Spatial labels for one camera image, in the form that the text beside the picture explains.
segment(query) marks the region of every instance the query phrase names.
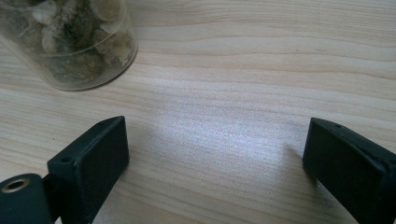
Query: jar filled with stones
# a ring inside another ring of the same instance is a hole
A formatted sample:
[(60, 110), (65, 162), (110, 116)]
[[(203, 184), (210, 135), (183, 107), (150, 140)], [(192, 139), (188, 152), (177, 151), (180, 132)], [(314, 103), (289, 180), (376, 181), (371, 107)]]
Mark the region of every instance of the jar filled with stones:
[(124, 0), (0, 0), (0, 40), (61, 90), (104, 84), (137, 52)]

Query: wooden surface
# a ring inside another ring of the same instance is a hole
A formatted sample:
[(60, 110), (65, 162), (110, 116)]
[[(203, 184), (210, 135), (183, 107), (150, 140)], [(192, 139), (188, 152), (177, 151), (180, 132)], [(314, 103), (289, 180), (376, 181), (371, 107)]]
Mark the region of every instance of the wooden surface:
[(58, 91), (0, 46), (0, 179), (124, 115), (131, 164), (94, 223), (356, 223), (302, 168), (309, 119), (396, 152), (396, 1), (128, 0), (121, 77)]

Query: black plastic part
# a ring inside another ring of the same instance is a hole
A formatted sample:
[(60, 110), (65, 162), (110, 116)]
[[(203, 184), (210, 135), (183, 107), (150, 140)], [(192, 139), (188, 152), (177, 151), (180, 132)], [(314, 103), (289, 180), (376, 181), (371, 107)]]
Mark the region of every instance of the black plastic part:
[(103, 120), (48, 161), (63, 224), (92, 223), (129, 163), (125, 118)]
[(396, 155), (348, 128), (311, 119), (303, 165), (359, 223), (396, 217)]
[(39, 175), (17, 175), (0, 183), (0, 223), (52, 223)]

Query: wooden table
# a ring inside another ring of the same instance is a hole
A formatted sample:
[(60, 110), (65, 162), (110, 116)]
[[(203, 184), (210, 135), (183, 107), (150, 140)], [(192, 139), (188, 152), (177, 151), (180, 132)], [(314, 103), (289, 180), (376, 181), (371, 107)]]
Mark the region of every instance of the wooden table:
[(302, 168), (311, 117), (396, 152), (396, 1), (128, 0), (139, 52), (58, 91), (0, 46), (0, 179), (124, 115), (131, 164), (94, 223), (356, 223)]

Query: glass jar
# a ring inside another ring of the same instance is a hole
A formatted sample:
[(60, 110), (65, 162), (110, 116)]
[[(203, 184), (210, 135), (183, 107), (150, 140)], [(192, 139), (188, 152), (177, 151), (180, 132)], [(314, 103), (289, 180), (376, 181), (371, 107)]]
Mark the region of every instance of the glass jar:
[(0, 40), (61, 90), (104, 84), (137, 52), (124, 0), (2, 0)]

